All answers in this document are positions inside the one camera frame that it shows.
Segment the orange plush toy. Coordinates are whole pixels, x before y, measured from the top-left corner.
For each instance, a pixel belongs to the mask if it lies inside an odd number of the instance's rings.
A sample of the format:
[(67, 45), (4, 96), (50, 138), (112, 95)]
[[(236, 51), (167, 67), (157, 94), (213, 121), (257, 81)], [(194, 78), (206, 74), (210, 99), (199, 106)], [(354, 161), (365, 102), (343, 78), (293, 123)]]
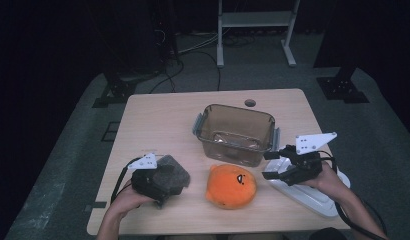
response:
[(248, 205), (257, 193), (257, 182), (247, 169), (221, 164), (210, 167), (205, 197), (222, 209), (240, 209)]

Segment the brown transparent storage box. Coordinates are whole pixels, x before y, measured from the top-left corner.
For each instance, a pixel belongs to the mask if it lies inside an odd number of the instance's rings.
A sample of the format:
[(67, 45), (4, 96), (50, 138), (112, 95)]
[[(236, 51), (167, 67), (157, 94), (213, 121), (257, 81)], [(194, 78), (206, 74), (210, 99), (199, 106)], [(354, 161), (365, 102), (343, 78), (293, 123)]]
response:
[(192, 133), (207, 157), (246, 167), (257, 167), (280, 139), (271, 114), (221, 104), (208, 105), (197, 116)]

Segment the person's right hand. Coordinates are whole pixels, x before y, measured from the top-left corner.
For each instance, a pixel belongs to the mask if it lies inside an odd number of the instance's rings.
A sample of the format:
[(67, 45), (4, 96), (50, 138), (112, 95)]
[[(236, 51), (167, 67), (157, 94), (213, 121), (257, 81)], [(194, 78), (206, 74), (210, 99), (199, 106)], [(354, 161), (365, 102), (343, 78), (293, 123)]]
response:
[(300, 182), (300, 185), (315, 188), (332, 200), (338, 199), (338, 189), (344, 186), (343, 182), (327, 162), (322, 163), (322, 170), (315, 178)]

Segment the black tape strip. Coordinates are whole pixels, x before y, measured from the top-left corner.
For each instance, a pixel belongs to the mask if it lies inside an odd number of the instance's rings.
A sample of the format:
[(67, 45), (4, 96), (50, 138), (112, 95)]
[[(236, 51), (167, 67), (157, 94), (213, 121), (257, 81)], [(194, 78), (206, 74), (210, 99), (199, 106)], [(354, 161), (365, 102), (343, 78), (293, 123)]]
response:
[(96, 209), (96, 208), (103, 209), (103, 208), (106, 208), (106, 206), (107, 206), (106, 201), (99, 201), (99, 202), (96, 201), (96, 202), (86, 205), (84, 211), (92, 212), (93, 209)]

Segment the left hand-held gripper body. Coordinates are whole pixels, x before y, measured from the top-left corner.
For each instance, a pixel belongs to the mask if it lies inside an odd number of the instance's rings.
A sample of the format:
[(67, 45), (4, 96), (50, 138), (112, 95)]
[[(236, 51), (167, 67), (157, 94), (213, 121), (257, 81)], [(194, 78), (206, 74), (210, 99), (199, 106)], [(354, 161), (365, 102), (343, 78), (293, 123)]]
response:
[(131, 186), (139, 194), (158, 201), (160, 190), (154, 183), (154, 174), (158, 168), (154, 153), (146, 154), (129, 162), (127, 168), (132, 170)]

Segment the white metal stand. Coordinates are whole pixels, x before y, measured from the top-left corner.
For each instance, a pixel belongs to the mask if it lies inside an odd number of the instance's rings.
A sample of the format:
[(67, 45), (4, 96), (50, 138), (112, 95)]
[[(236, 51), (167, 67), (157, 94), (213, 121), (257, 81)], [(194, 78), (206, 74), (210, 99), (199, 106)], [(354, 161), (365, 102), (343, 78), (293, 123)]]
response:
[(217, 47), (216, 65), (224, 66), (223, 30), (229, 28), (257, 28), (257, 27), (286, 27), (287, 34), (281, 40), (287, 63), (290, 67), (297, 65), (290, 48), (298, 9), (301, 0), (294, 0), (293, 7), (289, 11), (267, 11), (267, 12), (224, 12), (223, 0), (218, 0), (217, 20)]

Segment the black stand base with braces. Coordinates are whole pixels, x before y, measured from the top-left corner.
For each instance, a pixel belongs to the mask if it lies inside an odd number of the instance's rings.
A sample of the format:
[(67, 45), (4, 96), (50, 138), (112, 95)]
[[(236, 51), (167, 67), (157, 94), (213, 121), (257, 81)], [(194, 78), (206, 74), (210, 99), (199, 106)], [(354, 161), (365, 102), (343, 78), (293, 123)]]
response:
[(140, 83), (153, 78), (153, 75), (136, 73), (104, 73), (106, 85), (92, 105), (93, 108), (106, 108), (111, 104), (123, 104), (135, 93)]

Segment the white lid with grey handle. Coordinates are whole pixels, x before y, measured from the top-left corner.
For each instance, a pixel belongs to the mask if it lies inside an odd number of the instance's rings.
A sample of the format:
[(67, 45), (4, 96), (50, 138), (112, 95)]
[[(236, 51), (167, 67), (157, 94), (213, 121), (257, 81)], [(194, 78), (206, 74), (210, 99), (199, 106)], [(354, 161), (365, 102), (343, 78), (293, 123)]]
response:
[[(282, 173), (285, 172), (290, 165), (291, 162), (288, 158), (281, 157), (280, 159), (272, 159), (269, 161), (264, 171)], [(333, 218), (338, 216), (334, 201), (315, 188), (304, 185), (288, 186), (281, 180), (269, 180), (269, 183), (272, 187), (292, 200), (323, 217)]]

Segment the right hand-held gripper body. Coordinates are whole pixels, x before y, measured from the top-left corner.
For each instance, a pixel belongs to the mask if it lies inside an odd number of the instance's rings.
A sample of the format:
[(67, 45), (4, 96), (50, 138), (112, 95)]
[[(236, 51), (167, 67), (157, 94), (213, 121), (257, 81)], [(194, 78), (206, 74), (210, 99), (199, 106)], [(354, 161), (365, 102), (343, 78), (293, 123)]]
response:
[(291, 166), (280, 174), (280, 180), (292, 186), (316, 178), (322, 171), (323, 161), (318, 150), (336, 137), (336, 132), (298, 135), (295, 145), (279, 150), (279, 154), (291, 162)]

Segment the black stand base with post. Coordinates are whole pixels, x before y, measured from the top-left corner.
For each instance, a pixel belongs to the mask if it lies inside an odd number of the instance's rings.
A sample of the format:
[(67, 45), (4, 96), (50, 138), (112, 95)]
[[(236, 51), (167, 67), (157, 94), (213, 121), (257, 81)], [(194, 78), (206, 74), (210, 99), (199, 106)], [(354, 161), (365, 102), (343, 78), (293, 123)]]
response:
[(351, 78), (356, 66), (342, 66), (335, 76), (316, 79), (327, 100), (342, 100), (347, 104), (368, 103), (365, 94), (358, 90)]

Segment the person's left hand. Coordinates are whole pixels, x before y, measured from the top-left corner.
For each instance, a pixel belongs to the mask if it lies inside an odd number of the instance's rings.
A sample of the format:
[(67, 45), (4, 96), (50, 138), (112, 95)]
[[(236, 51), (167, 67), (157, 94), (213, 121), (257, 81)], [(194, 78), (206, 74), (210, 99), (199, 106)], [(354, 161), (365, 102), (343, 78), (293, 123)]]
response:
[(131, 210), (148, 202), (153, 202), (153, 199), (136, 192), (132, 187), (132, 183), (127, 181), (111, 203), (106, 215), (111, 216), (112, 218), (122, 219)]

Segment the grey knitted cloth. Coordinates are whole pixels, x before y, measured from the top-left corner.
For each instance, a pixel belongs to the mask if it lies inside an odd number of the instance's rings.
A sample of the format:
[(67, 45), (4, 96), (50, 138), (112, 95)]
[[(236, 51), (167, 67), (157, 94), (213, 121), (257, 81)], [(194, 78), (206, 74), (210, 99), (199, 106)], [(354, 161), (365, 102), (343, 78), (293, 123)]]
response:
[(190, 174), (171, 155), (165, 155), (157, 161), (153, 183), (159, 190), (159, 200), (165, 201), (189, 186)]

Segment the black tape square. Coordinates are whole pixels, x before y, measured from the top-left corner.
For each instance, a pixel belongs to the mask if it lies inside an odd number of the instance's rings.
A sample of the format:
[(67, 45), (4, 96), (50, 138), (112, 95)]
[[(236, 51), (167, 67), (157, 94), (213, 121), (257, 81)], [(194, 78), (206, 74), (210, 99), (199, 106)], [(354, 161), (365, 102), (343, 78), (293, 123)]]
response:
[(108, 123), (105, 132), (102, 135), (102, 142), (114, 142), (118, 133), (120, 123), (118, 121), (111, 121)]

